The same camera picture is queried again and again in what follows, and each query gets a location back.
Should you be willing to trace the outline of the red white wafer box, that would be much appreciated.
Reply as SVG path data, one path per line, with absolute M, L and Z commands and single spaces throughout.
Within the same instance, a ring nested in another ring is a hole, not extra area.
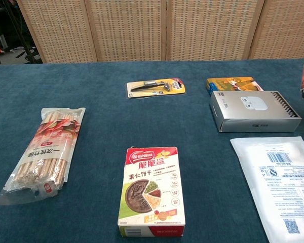
M 123 237 L 181 237 L 185 212 L 177 147 L 128 148 L 118 216 Z

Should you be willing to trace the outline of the wicker folding screen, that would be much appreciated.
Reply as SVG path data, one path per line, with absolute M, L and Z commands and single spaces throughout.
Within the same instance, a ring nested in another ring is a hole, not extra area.
M 17 0 L 45 63 L 304 57 L 304 0 Z

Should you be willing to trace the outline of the white pouch with barcode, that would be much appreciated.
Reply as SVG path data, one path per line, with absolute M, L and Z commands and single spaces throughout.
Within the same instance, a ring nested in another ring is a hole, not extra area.
M 304 243 L 302 137 L 236 138 L 239 158 L 270 243 Z

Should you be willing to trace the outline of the razor yellow blister pack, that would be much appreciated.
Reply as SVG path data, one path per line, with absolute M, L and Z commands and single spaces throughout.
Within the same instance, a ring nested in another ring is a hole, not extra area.
M 144 98 L 184 93 L 184 83 L 177 77 L 127 83 L 128 98 Z

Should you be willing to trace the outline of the orange small package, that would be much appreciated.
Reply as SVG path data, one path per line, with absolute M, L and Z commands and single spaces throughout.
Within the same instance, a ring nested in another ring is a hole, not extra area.
M 216 77 L 206 80 L 209 95 L 213 91 L 263 91 L 253 77 Z

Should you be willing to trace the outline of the bamboo chopsticks plastic pack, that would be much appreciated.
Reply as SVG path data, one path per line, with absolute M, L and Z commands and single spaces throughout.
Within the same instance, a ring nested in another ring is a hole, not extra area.
M 68 180 L 85 108 L 43 108 L 42 122 L 0 192 L 0 205 L 57 195 Z

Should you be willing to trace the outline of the white earbuds box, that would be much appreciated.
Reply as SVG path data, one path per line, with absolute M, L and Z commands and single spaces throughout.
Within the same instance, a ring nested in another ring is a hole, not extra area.
M 301 122 L 278 91 L 214 91 L 210 108 L 220 132 L 294 132 Z

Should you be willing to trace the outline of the blue felt table cloth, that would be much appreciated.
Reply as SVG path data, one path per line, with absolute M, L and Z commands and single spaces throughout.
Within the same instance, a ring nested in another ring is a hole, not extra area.
M 68 182 L 58 195 L 0 206 L 0 243 L 267 243 L 248 184 L 220 133 L 206 79 L 251 76 L 301 116 L 303 59 L 0 64 L 0 191 L 33 138 L 44 107 L 86 109 Z M 128 98 L 127 83 L 177 77 L 184 94 Z M 122 237 L 117 226 L 129 147 L 178 148 L 183 237 Z

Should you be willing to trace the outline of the black tripod stand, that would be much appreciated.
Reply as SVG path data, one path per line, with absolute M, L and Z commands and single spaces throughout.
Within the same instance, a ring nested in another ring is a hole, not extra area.
M 31 64 L 40 64 L 40 61 L 37 60 L 37 59 L 35 59 L 35 57 L 34 57 L 35 51 L 31 52 L 31 46 L 25 41 L 25 39 L 24 39 L 24 37 L 22 35 L 21 28 L 18 27 L 17 20 L 16 20 L 16 18 L 13 15 L 13 11 L 12 11 L 12 9 L 10 7 L 10 4 L 8 3 L 8 0 L 3 0 L 3 3 L 5 5 L 5 8 L 7 9 L 8 15 L 9 15 L 11 21 L 12 21 L 12 24 L 13 24 L 15 30 L 16 30 L 18 38 L 21 41 L 22 46 L 25 49 L 25 52 L 26 52 L 25 59 L 27 61 L 29 61 Z

